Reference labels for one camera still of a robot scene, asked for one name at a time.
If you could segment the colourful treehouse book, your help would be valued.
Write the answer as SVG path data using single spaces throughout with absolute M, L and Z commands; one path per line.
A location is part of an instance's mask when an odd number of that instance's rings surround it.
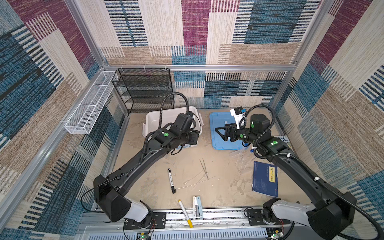
M 290 149 L 292 148 L 292 145 L 288 136 L 277 136 L 277 138 L 281 139 L 285 144 L 287 144 Z

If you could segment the dark blue book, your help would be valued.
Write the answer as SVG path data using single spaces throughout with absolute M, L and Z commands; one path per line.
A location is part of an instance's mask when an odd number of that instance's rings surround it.
M 269 197 L 278 197 L 278 170 L 271 164 L 254 162 L 252 191 Z

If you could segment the black marker pen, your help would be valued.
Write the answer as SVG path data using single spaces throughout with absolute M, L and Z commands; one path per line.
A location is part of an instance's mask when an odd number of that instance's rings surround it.
M 175 194 L 176 193 L 176 189 L 175 189 L 175 186 L 174 186 L 174 181 L 173 181 L 171 169 L 168 169 L 168 175 L 169 175 L 169 180 L 170 180 L 170 185 L 171 185 L 172 193 Z

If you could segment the metal clamp bracket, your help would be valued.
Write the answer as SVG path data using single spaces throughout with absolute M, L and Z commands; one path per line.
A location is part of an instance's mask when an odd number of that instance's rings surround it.
M 193 196 L 193 219 L 203 220 L 203 208 L 200 196 Z

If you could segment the clear test tube rack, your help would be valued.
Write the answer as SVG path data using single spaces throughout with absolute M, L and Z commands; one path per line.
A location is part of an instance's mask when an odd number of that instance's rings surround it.
M 235 161 L 235 165 L 239 170 L 250 168 L 255 160 L 254 154 L 247 149 L 234 151 L 230 154 L 230 157 Z

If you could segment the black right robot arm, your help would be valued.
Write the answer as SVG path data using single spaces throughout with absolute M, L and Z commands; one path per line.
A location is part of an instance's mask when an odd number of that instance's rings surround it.
M 328 184 L 302 160 L 281 139 L 271 135 L 275 118 L 265 115 L 251 116 L 249 127 L 247 114 L 234 114 L 236 122 L 215 128 L 224 140 L 242 141 L 253 147 L 257 158 L 267 159 L 283 170 L 310 198 L 311 204 L 293 204 L 273 198 L 263 205 L 262 216 L 267 224 L 286 219 L 310 227 L 326 240 L 342 236 L 342 231 L 354 221 L 359 209 L 356 198 L 349 192 L 343 194 Z

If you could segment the white plastic storage bin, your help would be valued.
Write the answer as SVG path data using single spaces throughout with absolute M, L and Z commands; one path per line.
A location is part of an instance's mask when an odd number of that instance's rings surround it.
M 195 107 L 150 112 L 143 125 L 145 150 L 164 148 L 171 151 L 194 147 L 185 145 L 187 132 L 197 130 L 201 135 L 203 125 L 202 116 Z

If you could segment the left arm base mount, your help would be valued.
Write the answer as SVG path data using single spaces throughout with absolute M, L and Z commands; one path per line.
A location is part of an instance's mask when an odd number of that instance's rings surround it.
M 167 213 L 154 212 L 143 201 L 133 201 L 128 213 L 124 216 L 124 230 L 164 229 Z

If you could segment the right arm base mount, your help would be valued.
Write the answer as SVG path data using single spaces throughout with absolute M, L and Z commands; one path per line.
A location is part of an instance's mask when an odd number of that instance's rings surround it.
M 261 208 L 245 208 L 244 215 L 248 219 L 250 226 L 290 225 L 291 221 L 277 218 L 272 211 L 272 204 L 279 200 L 281 199 L 272 198 L 264 203 Z

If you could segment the white yellow marker pen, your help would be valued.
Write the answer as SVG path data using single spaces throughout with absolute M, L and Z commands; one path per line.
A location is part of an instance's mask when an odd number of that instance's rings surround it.
M 190 217 L 189 217 L 189 215 L 188 215 L 188 213 L 187 213 L 187 211 L 185 209 L 185 206 L 184 206 L 182 200 L 178 200 L 178 203 L 179 203 L 179 205 L 180 205 L 180 207 L 182 209 L 182 212 L 183 212 L 183 214 L 184 214 L 184 216 L 186 218 L 186 221 L 187 221 L 189 227 L 193 228 L 194 226 L 193 226 L 192 221 L 191 221 L 191 219 L 190 219 Z

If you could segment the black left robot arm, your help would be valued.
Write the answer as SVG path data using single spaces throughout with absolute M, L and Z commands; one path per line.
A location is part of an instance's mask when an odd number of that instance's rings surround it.
M 196 145 L 198 133 L 192 128 L 196 121 L 192 112 L 180 113 L 169 123 L 146 137 L 143 148 L 126 164 L 107 177 L 94 179 L 95 202 L 111 222 L 134 220 L 148 225 L 152 211 L 143 201 L 126 198 L 135 182 L 159 159 L 184 145 Z

